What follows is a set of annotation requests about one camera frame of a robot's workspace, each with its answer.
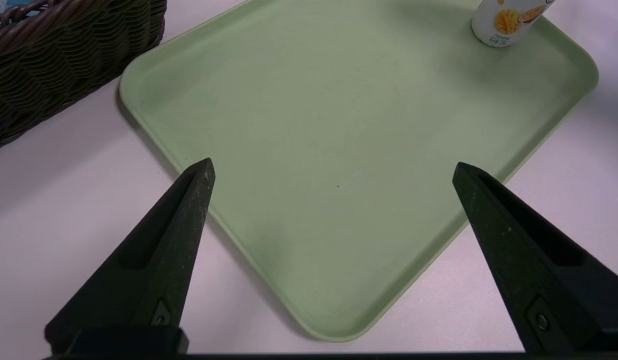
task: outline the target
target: can label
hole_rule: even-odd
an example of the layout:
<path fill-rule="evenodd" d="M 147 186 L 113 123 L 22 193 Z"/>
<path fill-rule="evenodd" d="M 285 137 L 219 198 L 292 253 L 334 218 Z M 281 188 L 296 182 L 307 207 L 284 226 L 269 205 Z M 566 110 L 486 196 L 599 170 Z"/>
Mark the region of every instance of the can label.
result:
<path fill-rule="evenodd" d="M 502 48 L 518 40 L 555 0 L 483 0 L 471 27 L 485 44 Z"/>

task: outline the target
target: can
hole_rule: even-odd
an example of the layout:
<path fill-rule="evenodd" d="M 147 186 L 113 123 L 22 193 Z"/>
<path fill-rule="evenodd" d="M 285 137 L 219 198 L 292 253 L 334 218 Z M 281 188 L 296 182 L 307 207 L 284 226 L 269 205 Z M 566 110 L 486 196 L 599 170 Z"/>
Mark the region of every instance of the can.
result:
<path fill-rule="evenodd" d="M 483 43 L 503 48 L 518 41 L 555 0 L 483 0 L 471 20 Z"/>

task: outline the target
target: white table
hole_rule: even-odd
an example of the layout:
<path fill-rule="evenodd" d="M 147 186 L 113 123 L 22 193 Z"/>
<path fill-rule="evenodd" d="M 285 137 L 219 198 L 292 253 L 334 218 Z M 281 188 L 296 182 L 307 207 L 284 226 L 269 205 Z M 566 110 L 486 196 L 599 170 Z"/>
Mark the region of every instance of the white table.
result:
<path fill-rule="evenodd" d="M 172 0 L 165 39 L 240 0 Z M 559 0 L 548 17 L 601 80 L 508 186 L 618 274 L 618 0 Z M 48 355 L 43 328 L 169 187 L 115 104 L 117 81 L 0 149 L 0 359 Z M 523 350 L 465 230 L 358 340 L 308 338 L 207 221 L 181 326 L 191 353 Z"/>

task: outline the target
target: tray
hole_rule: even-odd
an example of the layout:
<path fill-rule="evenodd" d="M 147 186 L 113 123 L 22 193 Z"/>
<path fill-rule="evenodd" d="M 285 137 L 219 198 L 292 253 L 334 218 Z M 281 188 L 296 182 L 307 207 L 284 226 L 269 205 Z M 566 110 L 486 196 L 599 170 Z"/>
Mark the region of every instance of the tray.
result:
<path fill-rule="evenodd" d="M 597 84 L 546 19 L 489 48 L 480 0 L 252 0 L 142 55 L 127 109 L 314 337 L 352 340 L 464 227 L 459 161 L 507 180 Z"/>

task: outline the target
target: tray rim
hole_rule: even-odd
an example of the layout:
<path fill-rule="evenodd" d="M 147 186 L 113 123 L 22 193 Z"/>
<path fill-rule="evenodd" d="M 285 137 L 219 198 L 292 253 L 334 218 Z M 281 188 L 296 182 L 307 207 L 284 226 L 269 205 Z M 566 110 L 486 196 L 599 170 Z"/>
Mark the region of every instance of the tray rim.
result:
<path fill-rule="evenodd" d="M 199 25 L 196 25 L 195 27 L 192 27 L 191 29 L 186 30 L 185 32 L 183 32 L 183 33 L 173 37 L 172 39 L 169 39 L 168 41 L 165 41 L 165 43 L 161 43 L 159 46 L 157 46 L 155 48 L 152 48 L 152 50 L 149 50 L 149 51 L 145 52 L 144 54 L 140 55 L 139 57 L 137 57 L 136 59 L 134 59 L 124 69 L 124 72 L 122 73 L 122 76 L 120 77 L 120 82 L 119 82 L 119 86 L 118 86 L 118 92 L 119 92 L 119 96 L 120 96 L 120 100 L 122 102 L 122 105 L 124 105 L 124 107 L 130 112 L 130 114 L 138 122 L 138 124 L 140 124 L 140 127 L 142 127 L 142 130 L 149 135 L 149 138 L 151 139 L 151 141 L 159 148 L 160 152 L 162 152 L 163 155 L 165 155 L 165 157 L 167 158 L 167 160 L 169 161 L 171 166 L 173 166 L 173 168 L 179 174 L 182 173 L 185 169 L 183 169 L 183 168 L 181 168 L 180 166 L 177 165 L 178 162 L 174 160 L 174 157 L 172 156 L 172 154 L 167 150 L 167 148 L 160 141 L 160 138 L 154 132 L 152 132 L 150 126 L 147 126 L 142 121 L 142 117 L 140 116 L 140 112 L 137 111 L 137 109 L 134 107 L 133 98 L 131 98 L 131 96 L 127 95 L 128 90 L 126 90 L 126 89 L 129 89 L 129 88 L 131 88 L 133 86 L 132 84 L 129 84 L 129 82 L 130 82 L 129 77 L 131 77 L 131 75 L 129 75 L 129 73 L 132 71 L 132 69 L 135 66 L 140 66 L 139 63 L 141 61 L 143 61 L 143 59 L 151 57 L 153 53 L 161 51 L 162 50 L 161 48 L 162 48 L 163 45 L 168 44 L 170 42 L 176 42 L 179 39 L 181 39 L 183 37 L 186 37 L 187 35 L 192 34 L 193 32 L 196 32 L 201 27 L 204 27 L 204 26 L 207 27 L 211 23 L 214 23 L 214 22 L 218 21 L 220 18 L 222 18 L 223 16 L 226 16 L 230 12 L 238 10 L 241 7 L 245 7 L 245 6 L 247 6 L 249 3 L 253 2 L 253 1 L 254 0 L 245 0 L 244 2 L 241 2 L 240 4 L 237 4 L 236 6 L 231 7 L 230 9 L 227 9 L 226 11 L 223 11 L 222 13 L 217 14 L 213 18 L 210 18 L 210 19 L 200 23 Z M 551 27 L 553 32 L 556 32 L 556 34 L 558 36 L 563 37 L 565 39 L 565 41 L 567 41 L 568 43 L 571 43 L 572 46 L 575 46 L 575 48 L 582 53 L 583 57 L 585 57 L 586 60 L 588 60 L 588 63 L 590 64 L 590 67 L 591 67 L 590 70 L 592 71 L 592 73 L 590 74 L 590 78 L 592 80 L 592 83 L 590 84 L 590 88 L 588 89 L 588 91 L 582 95 L 582 97 L 578 100 L 578 102 L 576 102 L 573 105 L 573 107 L 571 107 L 571 109 L 569 109 L 569 111 L 567 111 L 564 114 L 564 116 L 555 124 L 555 126 L 553 126 L 553 128 L 549 132 L 547 132 L 547 134 L 541 139 L 541 141 L 539 141 L 539 143 L 537 143 L 537 145 L 528 153 L 528 155 L 526 155 L 526 157 L 524 157 L 524 159 L 522 161 L 520 161 L 517 166 L 515 166 L 515 168 L 511 171 L 511 173 L 508 174 L 507 177 L 505 177 L 505 179 L 503 180 L 503 184 L 506 184 L 507 182 L 509 182 L 509 180 L 512 177 L 514 177 L 514 175 L 535 154 L 535 152 L 537 152 L 537 150 L 542 145 L 544 145 L 546 140 L 548 138 L 550 138 L 551 135 L 553 135 L 553 132 L 555 132 L 555 130 L 557 130 L 558 127 L 560 127 L 560 125 L 562 125 L 562 123 L 565 121 L 565 119 L 567 119 L 571 115 L 571 113 L 574 111 L 574 109 L 577 109 L 578 106 L 584 100 L 586 100 L 590 96 L 590 94 L 597 88 L 597 85 L 598 85 L 599 80 L 600 80 L 599 68 L 598 68 L 597 64 L 595 63 L 595 60 L 593 59 L 593 57 L 589 54 L 589 52 L 587 50 L 585 50 L 581 45 L 579 45 L 576 41 L 574 41 L 569 35 L 564 33 L 564 31 L 562 31 L 559 27 L 557 27 L 557 25 L 552 23 L 544 15 L 542 15 L 539 18 L 538 22 L 539 23 L 542 22 L 547 27 Z M 419 271 L 417 271 L 416 274 L 408 282 L 405 283 L 405 285 L 400 289 L 400 291 L 396 292 L 395 295 L 391 298 L 391 300 L 388 301 L 382 307 L 382 309 L 375 315 L 375 317 L 373 317 L 373 319 L 371 321 L 369 321 L 363 328 L 361 328 L 358 331 L 355 331 L 355 332 L 350 333 L 349 335 L 345 335 L 345 336 L 333 336 L 333 335 L 326 335 L 324 333 L 321 333 L 320 331 L 316 330 L 315 328 L 312 328 L 308 323 L 306 323 L 304 321 L 304 319 L 296 311 L 295 306 L 293 305 L 293 302 L 289 301 L 286 298 L 286 296 L 284 296 L 284 294 L 281 291 L 279 291 L 277 289 L 277 287 L 275 287 L 273 285 L 273 283 L 270 280 L 270 278 L 268 278 L 268 276 L 265 275 L 265 272 L 258 266 L 257 262 L 255 262 L 254 259 L 252 259 L 252 257 L 249 254 L 249 252 L 242 246 L 242 244 L 239 241 L 236 241 L 236 236 L 231 231 L 231 227 L 229 227 L 229 225 L 227 223 L 225 223 L 225 221 L 222 218 L 222 216 L 220 216 L 220 214 L 218 214 L 216 212 L 215 207 L 213 206 L 213 199 L 211 199 L 211 203 L 209 205 L 208 212 L 209 212 L 209 214 L 211 214 L 213 219 L 215 219 L 215 221 L 220 225 L 220 227 L 227 234 L 229 239 L 231 239 L 231 242 L 240 251 L 240 253 L 244 257 L 244 259 L 247 260 L 249 266 L 251 266 L 251 268 L 254 269 L 257 272 L 258 276 L 262 280 L 264 280 L 265 284 L 268 286 L 270 291 L 272 291 L 275 294 L 275 296 L 283 303 L 283 305 L 285 307 L 285 310 L 302 327 L 302 329 L 304 331 L 306 331 L 309 335 L 311 335 L 312 337 L 314 337 L 314 338 L 316 338 L 318 340 L 323 340 L 323 341 L 331 342 L 331 343 L 350 342 L 352 340 L 355 340 L 355 339 L 361 337 L 366 332 L 368 332 L 382 318 L 382 316 L 384 316 L 384 314 L 386 314 L 386 312 L 388 312 L 388 310 L 391 309 L 391 307 L 393 307 L 393 305 L 395 305 L 395 303 L 397 303 L 397 301 L 404 295 L 404 293 L 406 293 L 411 288 L 411 286 L 414 284 L 414 282 L 416 282 L 416 280 L 418 280 L 418 278 L 420 278 L 420 276 L 422 276 L 422 274 L 425 271 L 427 271 L 427 269 L 431 266 L 431 264 L 435 260 L 437 260 L 439 255 L 441 255 L 441 253 L 443 253 L 446 250 L 446 248 L 453 242 L 453 240 L 455 240 L 455 238 L 468 225 L 468 221 L 467 221 L 466 216 L 464 214 L 461 214 L 460 216 L 455 216 L 455 218 L 450 219 L 450 224 L 459 223 L 459 222 L 462 222 L 462 223 L 459 225 L 459 227 L 453 233 L 453 235 L 451 235 L 446 240 L 446 242 L 444 242 L 444 244 L 442 246 L 440 246 L 437 251 L 435 251 L 434 255 L 432 257 L 430 257 L 430 259 L 427 260 L 427 262 L 425 262 L 424 266 L 422 266 L 419 269 Z"/>

